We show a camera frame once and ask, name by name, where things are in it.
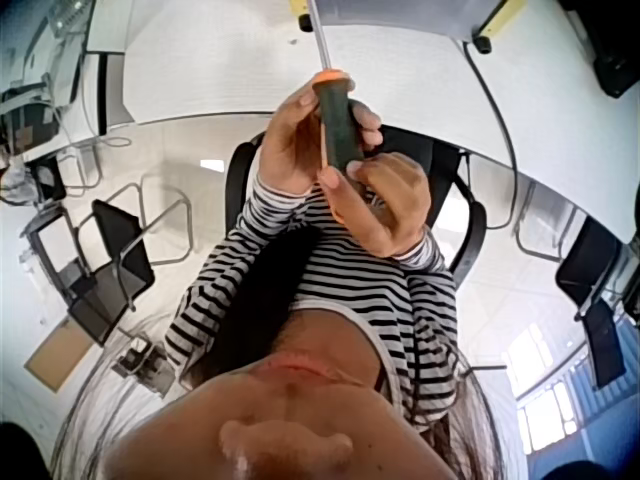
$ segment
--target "neck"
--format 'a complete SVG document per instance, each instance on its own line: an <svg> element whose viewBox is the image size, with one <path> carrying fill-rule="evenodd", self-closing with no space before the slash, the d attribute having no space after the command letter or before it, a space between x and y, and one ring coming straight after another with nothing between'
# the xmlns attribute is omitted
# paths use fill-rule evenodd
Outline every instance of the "neck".
<svg viewBox="0 0 640 480"><path fill-rule="evenodd" d="M309 352L370 387L381 367L375 348L360 328L329 310L293 312L273 350Z"/></svg>

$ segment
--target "dark hair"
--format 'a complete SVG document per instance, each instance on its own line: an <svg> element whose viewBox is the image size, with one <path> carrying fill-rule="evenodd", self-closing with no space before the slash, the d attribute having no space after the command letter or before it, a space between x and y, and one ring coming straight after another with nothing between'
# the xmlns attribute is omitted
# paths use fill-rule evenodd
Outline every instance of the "dark hair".
<svg viewBox="0 0 640 480"><path fill-rule="evenodd" d="M289 317L297 286L320 235L314 227L298 228L280 235L262 250L238 286L213 347L187 372L192 385L249 365L270 353ZM120 345L110 350L122 348ZM455 353L464 365L464 357ZM75 472L80 472L83 479L96 478L101 452L135 422L131 416L117 419L136 388L135 383L130 383L122 390L120 400L112 404L104 428L99 430L84 466L79 468L78 452L84 432L75 431L85 427L83 407L91 405L87 399L104 377L112 355L112 351L107 353L105 349L60 431L52 460L54 478L67 480L74 478ZM470 370L467 372L465 381L458 386L450 415L429 425L423 438L458 478L502 480L505 469L495 422L475 376ZM417 384L414 388L417 395ZM412 416L420 413L414 410Z"/></svg>

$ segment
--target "finger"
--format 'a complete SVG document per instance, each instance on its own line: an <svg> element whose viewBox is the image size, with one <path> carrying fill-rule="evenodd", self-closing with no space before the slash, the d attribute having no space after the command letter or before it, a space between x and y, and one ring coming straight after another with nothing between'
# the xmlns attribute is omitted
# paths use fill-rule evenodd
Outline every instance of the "finger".
<svg viewBox="0 0 640 480"><path fill-rule="evenodd" d="M362 142L371 147L377 147L382 144L382 133L379 130L360 130Z"/></svg>
<svg viewBox="0 0 640 480"><path fill-rule="evenodd" d="M274 136L288 138L292 135L298 124L307 118L318 106L311 82L302 86L287 98L278 108L269 124L269 130Z"/></svg>
<svg viewBox="0 0 640 480"><path fill-rule="evenodd" d="M324 168L318 180L329 205L342 218L353 238L372 255L381 258L391 255L393 242L389 227L380 223L349 181L333 167Z"/></svg>
<svg viewBox="0 0 640 480"><path fill-rule="evenodd" d="M352 161L347 165L347 174L371 187L400 224L415 211L416 198L409 184L393 168L380 161L385 155L378 155L368 162Z"/></svg>
<svg viewBox="0 0 640 480"><path fill-rule="evenodd" d="M426 174L422 166L399 152L380 155L376 159L393 169L407 184L414 187L423 180L426 182Z"/></svg>
<svg viewBox="0 0 640 480"><path fill-rule="evenodd" d="M365 130L378 130L382 126L382 120L373 113L369 107L358 100L351 100L351 110L356 122Z"/></svg>

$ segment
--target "wall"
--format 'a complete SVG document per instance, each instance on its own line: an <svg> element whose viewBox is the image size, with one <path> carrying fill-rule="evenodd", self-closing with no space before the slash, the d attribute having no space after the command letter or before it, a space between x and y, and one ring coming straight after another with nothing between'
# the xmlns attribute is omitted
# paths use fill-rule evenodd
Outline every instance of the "wall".
<svg viewBox="0 0 640 480"><path fill-rule="evenodd" d="M543 478L556 467L577 460L589 460L580 432L527 455L529 478L531 480Z"/></svg>
<svg viewBox="0 0 640 480"><path fill-rule="evenodd" d="M574 409L584 426L562 441L529 455L531 479L542 478L554 468L574 460L592 460L616 474L625 467L630 455L634 452L637 455L640 341L637 330L626 319L618 324L617 331L626 373L598 391L591 387L588 361L563 375L562 380L574 392Z"/></svg>
<svg viewBox="0 0 640 480"><path fill-rule="evenodd" d="M610 408L587 428L593 457L612 472L619 473L638 453L640 394L636 393Z"/></svg>

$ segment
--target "cable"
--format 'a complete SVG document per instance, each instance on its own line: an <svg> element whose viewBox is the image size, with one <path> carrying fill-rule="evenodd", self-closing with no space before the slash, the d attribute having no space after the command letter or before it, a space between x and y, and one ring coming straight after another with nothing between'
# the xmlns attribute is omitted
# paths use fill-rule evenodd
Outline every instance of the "cable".
<svg viewBox="0 0 640 480"><path fill-rule="evenodd" d="M493 98L493 95L491 94L487 83L484 81L482 74L478 70L478 67L469 54L469 44L467 42L462 42L462 50L467 63L471 67L471 70L473 70L473 73L478 79L478 83L480 83L480 86L482 87L482 90L484 91L484 94L486 95L487 100L491 105L491 109L493 110L496 120L498 120L498 125L500 126L502 136L504 137L505 143L507 145L507 150L509 152L509 159L511 160L511 169L513 170L513 197L511 198L511 206L509 207L509 218L506 222L500 225L487 227L487 230L502 230L504 228L507 228L513 222L513 217L516 210L516 202L518 201L518 162L516 160L516 152L513 147L513 141L511 140L511 135L509 133L509 129L507 128L507 124L504 121L502 113L500 112L500 109L498 108L498 105Z"/></svg>
<svg viewBox="0 0 640 480"><path fill-rule="evenodd" d="M467 164L467 187L469 187L469 191L471 191L471 162L469 161L469 152L464 152L465 163Z"/></svg>

